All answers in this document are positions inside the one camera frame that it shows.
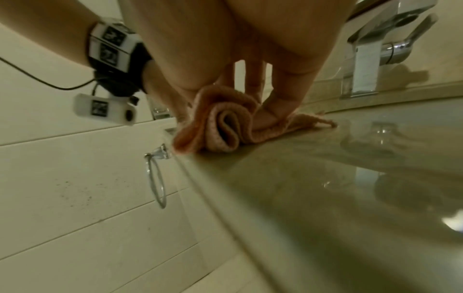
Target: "faucet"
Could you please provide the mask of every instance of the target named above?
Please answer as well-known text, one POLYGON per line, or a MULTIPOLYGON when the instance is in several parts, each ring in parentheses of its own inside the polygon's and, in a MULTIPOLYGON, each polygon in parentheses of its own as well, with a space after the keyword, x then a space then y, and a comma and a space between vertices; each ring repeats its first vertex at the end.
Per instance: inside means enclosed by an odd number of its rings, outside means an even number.
POLYGON ((343 65, 342 96, 354 98, 376 94, 380 66, 407 59, 415 41, 438 21, 438 17, 428 15, 400 42, 384 44, 386 34, 413 22, 436 4, 437 0, 393 0, 377 17, 350 36, 343 65))

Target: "countertop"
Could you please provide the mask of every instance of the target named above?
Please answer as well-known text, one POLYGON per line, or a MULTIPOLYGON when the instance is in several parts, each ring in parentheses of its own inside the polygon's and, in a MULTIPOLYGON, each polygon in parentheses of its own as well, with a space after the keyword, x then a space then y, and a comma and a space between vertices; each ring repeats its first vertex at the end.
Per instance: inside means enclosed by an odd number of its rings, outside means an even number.
POLYGON ((460 292, 463 131, 337 118, 175 159, 281 292, 460 292))

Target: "metal towel ring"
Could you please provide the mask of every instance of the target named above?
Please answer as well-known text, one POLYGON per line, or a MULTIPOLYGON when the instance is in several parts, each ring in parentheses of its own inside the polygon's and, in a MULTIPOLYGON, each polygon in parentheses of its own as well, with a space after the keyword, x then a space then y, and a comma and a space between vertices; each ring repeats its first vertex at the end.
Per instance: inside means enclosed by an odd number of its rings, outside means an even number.
POLYGON ((166 198, 166 193, 165 193, 165 188, 164 188, 164 180, 161 174, 161 169, 159 169, 159 166, 156 160, 169 159, 169 158, 170 158, 170 155, 169 155, 169 152, 167 151, 167 148, 165 147, 165 144, 162 144, 159 148, 157 148, 152 153, 145 154, 146 172, 148 175, 148 181, 150 182, 151 191, 153 192, 154 197, 156 198, 156 201, 158 202, 159 206, 162 209, 164 209, 167 205, 167 198, 166 198), (158 188, 156 187, 156 183, 154 182, 154 179, 153 179, 152 164, 154 164, 154 166, 156 167, 159 183, 161 184, 160 190, 163 194, 162 200, 159 195, 158 188))

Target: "rolled cloth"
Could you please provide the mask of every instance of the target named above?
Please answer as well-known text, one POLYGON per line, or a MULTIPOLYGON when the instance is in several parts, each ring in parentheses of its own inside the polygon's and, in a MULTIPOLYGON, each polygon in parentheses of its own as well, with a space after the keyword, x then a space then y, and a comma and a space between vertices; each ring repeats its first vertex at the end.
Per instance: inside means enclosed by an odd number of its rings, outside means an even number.
POLYGON ((206 149, 229 153, 240 144, 260 143, 299 129, 314 128, 317 123, 336 127, 331 120, 307 114, 291 114, 267 129, 252 130, 260 99, 233 88, 210 85, 202 88, 193 104, 192 120, 180 127, 174 137, 176 153, 194 153, 206 149))

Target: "pink cloth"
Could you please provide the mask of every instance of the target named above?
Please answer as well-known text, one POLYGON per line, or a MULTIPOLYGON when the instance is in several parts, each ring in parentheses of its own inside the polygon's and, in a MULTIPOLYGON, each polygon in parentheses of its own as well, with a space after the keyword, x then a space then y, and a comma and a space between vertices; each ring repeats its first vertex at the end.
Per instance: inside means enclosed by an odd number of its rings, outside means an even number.
POLYGON ((193 105, 193 120, 176 134, 176 153, 202 149, 229 153, 240 144, 260 143, 298 129, 314 128, 317 123, 336 127, 336 123, 307 114, 292 114, 270 128, 252 131, 252 119, 260 100, 230 87, 210 85, 201 89, 193 105))

